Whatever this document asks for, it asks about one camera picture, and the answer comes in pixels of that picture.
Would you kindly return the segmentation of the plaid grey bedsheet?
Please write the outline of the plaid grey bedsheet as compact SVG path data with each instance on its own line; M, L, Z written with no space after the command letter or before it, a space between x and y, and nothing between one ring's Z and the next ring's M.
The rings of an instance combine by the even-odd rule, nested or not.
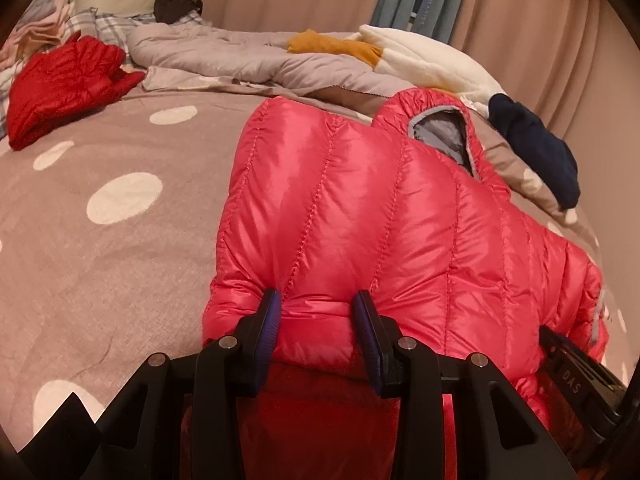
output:
M75 32L81 32L82 36L93 36L104 42L104 44L114 44L126 53L124 65L136 67L131 61L131 56L127 47L128 34L138 26L155 24L156 18L153 13L139 14L134 16L123 16L117 14L100 13L97 8L83 10L72 16L65 24L62 41L66 41ZM6 128L6 113L9 109L9 92L15 77L24 66L23 61L18 61L14 65L1 72L1 137L8 135Z

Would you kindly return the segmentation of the grey crumpled quilt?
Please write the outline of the grey crumpled quilt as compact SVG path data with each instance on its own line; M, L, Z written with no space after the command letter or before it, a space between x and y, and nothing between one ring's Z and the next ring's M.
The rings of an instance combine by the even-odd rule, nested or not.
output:
M131 59L146 69L146 91L243 86L308 96L338 89L388 99L412 87L347 54L290 53L286 40L291 36L153 23L130 32L127 46Z

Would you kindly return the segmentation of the pink curtain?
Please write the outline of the pink curtain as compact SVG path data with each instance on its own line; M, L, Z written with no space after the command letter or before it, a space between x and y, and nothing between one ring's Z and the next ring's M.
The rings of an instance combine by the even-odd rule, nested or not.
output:
M203 0L232 30L353 32L376 0ZM462 0L452 45L558 133L596 107L639 108L639 49L606 0Z

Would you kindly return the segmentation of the pink-red hooded down jacket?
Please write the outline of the pink-red hooded down jacket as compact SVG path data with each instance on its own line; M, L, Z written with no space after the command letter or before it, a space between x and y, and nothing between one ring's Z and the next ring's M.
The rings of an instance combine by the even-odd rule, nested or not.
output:
M385 479L398 407L366 382L350 302L435 352L482 352L561 448L570 409L542 374L541 326L590 356L608 333L603 278L558 228L511 200L452 96L399 92L370 124L283 98L241 133L203 336L231 333L262 293L282 318L265 387L239 405L251 479Z

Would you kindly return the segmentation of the black garment on pillow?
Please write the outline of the black garment on pillow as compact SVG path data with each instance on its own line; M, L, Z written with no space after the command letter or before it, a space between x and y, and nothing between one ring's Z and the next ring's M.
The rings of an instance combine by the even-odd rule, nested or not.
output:
M174 24L192 11L202 14L201 0L154 0L153 13L159 23Z

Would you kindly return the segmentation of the navy blue folded garment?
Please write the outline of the navy blue folded garment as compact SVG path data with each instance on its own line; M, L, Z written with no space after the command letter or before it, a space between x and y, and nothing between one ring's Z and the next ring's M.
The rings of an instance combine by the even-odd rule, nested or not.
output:
M541 178L561 210L578 204L578 165L568 145L541 119L510 96L497 93L488 102L488 120L515 154Z

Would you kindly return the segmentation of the brown polka dot duvet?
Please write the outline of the brown polka dot duvet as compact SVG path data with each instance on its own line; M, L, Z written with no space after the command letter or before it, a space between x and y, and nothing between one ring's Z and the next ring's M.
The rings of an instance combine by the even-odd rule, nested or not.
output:
M260 104L254 94L136 90L2 152L1 423L15 445L69 393L99 415L148 354L200 348L236 149ZM503 170L500 136L462 108L512 203L599 269L585 215L554 218L516 192L532 172ZM637 358L604 287L601 312L604 362L629 379Z

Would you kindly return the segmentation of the pile of pastel clothes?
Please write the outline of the pile of pastel clothes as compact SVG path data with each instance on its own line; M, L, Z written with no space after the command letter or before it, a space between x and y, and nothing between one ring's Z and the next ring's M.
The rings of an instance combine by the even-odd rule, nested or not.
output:
M70 0L32 0L1 49L1 69L25 61L42 47L59 44L70 17Z

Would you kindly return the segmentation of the dark red down jacket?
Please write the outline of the dark red down jacket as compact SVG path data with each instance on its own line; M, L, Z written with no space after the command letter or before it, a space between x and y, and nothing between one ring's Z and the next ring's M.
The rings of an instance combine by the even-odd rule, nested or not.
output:
M35 54L9 92L6 132L21 151L54 129L106 107L140 84L141 70L122 68L126 53L75 32L48 53Z

